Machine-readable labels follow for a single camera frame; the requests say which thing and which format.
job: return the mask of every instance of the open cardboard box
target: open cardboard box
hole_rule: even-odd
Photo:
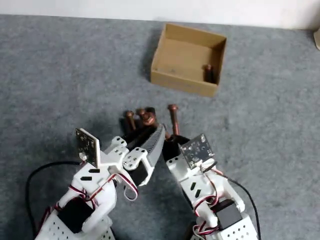
[[[227,38],[175,24],[166,24],[151,65],[151,82],[163,87],[212,97],[219,85]],[[205,81],[212,65],[215,82]]]

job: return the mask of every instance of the gray carpet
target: gray carpet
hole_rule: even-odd
[[[163,22],[0,16],[0,238],[31,239],[24,206],[29,173],[76,160],[82,127],[108,140],[124,110],[154,106],[181,133],[204,132],[218,167],[251,192],[264,240],[320,236],[320,51],[302,30],[187,24],[227,36],[214,98],[148,81]],[[31,184],[37,221],[67,190],[76,169],[56,167]],[[236,190],[254,220],[248,197]],[[138,201],[119,193],[111,213],[120,240],[179,240],[193,214],[161,161]]]

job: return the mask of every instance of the bolt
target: bolt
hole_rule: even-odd
[[[180,131],[179,131],[178,118],[177,118],[178,106],[176,104],[170,104],[168,106],[168,109],[170,111],[173,134],[179,135]]]
[[[125,113],[126,119],[129,122],[132,130],[136,130],[134,115],[135,115],[135,113],[133,111],[126,111],[126,113]]]
[[[138,114],[141,120],[143,120],[144,115],[146,114],[146,110],[144,108],[139,108],[136,110],[136,114]]]
[[[159,126],[159,123],[156,121],[156,116],[152,112],[146,112],[143,115],[143,125],[145,126],[153,126],[154,128],[157,128]],[[165,139],[169,139],[171,135],[165,131]]]

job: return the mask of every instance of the black cable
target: black cable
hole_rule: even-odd
[[[225,177],[226,179],[228,179],[230,182],[234,183],[235,185],[239,186],[240,188],[242,188],[245,193],[249,196],[249,199],[252,203],[252,206],[253,206],[253,209],[254,209],[254,214],[255,214],[255,220],[256,220],[256,228],[257,228],[257,234],[258,234],[258,240],[262,240],[261,239],[261,230],[260,230],[260,222],[259,222],[259,216],[258,216],[258,209],[256,207],[256,204],[252,198],[252,196],[250,195],[249,191],[244,187],[242,186],[240,183],[238,183],[236,180],[233,180],[231,179],[230,177],[228,176],[225,176],[225,175],[221,175],[222,177]]]
[[[33,238],[34,239],[37,236],[37,228],[36,228],[35,218],[32,215],[31,207],[30,207],[30,194],[29,194],[29,191],[30,191],[31,179],[34,177],[34,175],[36,175],[41,170],[46,169],[46,168],[50,168],[52,166],[58,166],[58,165],[80,165],[80,164],[81,164],[81,162],[78,162],[78,161],[55,161],[55,162],[51,162],[51,163],[45,164],[45,165],[43,165],[41,167],[38,167],[36,170],[34,170],[28,176],[28,178],[26,180],[26,184],[25,184],[25,199],[24,199],[24,201],[25,201],[26,212],[28,214],[28,217],[29,217],[29,220],[30,220],[30,223],[31,223],[32,234],[33,234]]]
[[[208,172],[209,170],[211,170],[215,165],[217,165],[217,161],[214,161],[210,166],[208,166],[205,170],[202,171],[202,173],[206,173]]]

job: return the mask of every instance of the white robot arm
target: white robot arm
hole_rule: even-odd
[[[181,145],[181,154],[166,164],[180,184],[197,220],[189,240],[257,240],[245,204],[216,169],[204,134]]]
[[[105,151],[100,151],[99,140],[84,129],[76,129],[76,136],[85,165],[45,219],[36,240],[115,239],[108,217],[117,202],[115,182],[125,185],[128,200],[137,199],[138,187],[149,182],[161,155],[165,128],[160,124],[156,129],[142,129],[134,140],[143,144],[128,146],[129,140],[116,136]],[[133,197],[127,195],[127,189]]]
[[[116,136],[100,151],[96,137],[84,129],[76,130],[79,156],[85,165],[55,208],[46,213],[36,240],[115,240],[108,217],[117,202],[115,183],[125,185],[129,201],[137,199],[138,187],[149,182],[161,152],[196,215],[187,240],[257,240],[245,204],[216,169],[204,134],[191,140],[173,135],[165,141],[161,124],[144,127],[138,134],[138,138]]]

